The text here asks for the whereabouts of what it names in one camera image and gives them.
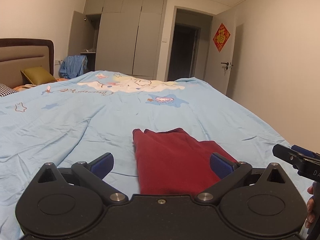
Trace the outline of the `person's right hand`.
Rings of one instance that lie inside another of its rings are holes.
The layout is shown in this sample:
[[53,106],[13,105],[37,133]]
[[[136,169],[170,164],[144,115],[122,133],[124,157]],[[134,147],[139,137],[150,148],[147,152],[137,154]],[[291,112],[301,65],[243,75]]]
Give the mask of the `person's right hand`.
[[310,228],[310,226],[312,226],[313,222],[315,221],[315,217],[316,217],[314,212],[313,212],[313,208],[314,208],[314,205],[315,205],[315,201],[314,201],[314,198],[313,198],[313,186],[310,186],[307,189],[307,192],[311,195],[310,199],[306,203],[308,214],[307,214],[307,217],[306,217],[305,226],[308,229],[308,228]]

